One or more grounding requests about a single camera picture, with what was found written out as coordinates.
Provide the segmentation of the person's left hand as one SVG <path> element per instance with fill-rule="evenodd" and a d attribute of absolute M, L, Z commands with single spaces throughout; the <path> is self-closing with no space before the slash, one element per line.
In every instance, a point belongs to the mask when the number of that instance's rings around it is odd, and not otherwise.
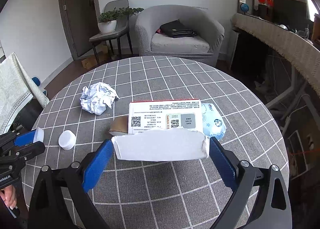
<path fill-rule="evenodd" d="M 5 205 L 13 210 L 17 205 L 16 188 L 13 185 L 9 185 L 1 189 L 0 194 Z"/>

